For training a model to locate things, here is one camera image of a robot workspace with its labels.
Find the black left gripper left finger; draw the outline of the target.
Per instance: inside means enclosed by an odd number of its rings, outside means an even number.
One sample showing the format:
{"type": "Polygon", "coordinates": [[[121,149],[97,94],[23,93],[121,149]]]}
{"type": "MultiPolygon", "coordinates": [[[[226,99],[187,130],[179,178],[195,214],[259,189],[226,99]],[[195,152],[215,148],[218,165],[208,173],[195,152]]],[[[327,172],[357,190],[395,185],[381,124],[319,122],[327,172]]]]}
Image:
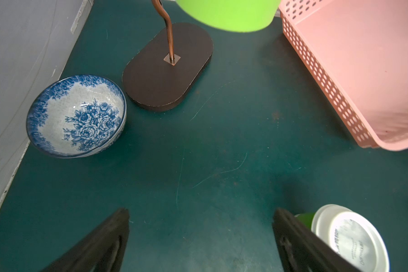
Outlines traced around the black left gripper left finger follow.
{"type": "Polygon", "coordinates": [[[116,210],[43,272],[118,272],[129,237],[129,211],[116,210]]]}

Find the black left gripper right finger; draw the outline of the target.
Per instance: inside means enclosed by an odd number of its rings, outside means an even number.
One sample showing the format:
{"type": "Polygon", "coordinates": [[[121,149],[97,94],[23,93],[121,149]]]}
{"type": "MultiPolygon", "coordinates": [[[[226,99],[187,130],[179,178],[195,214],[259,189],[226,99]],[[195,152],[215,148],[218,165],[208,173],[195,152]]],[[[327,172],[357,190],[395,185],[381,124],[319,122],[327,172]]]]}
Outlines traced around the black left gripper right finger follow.
{"type": "Polygon", "coordinates": [[[285,209],[276,209],[273,232],[285,272],[357,272],[285,209]]]}

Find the green yogurt cup white lid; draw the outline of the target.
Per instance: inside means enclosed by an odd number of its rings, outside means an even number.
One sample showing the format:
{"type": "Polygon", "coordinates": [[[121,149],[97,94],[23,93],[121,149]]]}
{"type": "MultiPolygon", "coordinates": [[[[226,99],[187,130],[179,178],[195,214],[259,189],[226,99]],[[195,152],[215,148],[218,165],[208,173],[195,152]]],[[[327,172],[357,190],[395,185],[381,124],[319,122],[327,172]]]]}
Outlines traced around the green yogurt cup white lid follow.
{"type": "Polygon", "coordinates": [[[390,271],[389,256],[378,230],[365,217],[334,204],[295,217],[362,272],[390,271]]]}

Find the pink plastic basket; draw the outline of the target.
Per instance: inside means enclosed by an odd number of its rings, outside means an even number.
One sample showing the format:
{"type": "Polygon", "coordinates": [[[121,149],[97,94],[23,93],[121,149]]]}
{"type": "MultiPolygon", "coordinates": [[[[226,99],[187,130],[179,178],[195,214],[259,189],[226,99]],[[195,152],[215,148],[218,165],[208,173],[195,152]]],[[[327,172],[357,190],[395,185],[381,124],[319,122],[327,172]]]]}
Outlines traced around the pink plastic basket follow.
{"type": "Polygon", "coordinates": [[[282,1],[279,10],[357,144],[408,149],[408,1],[282,1]]]}

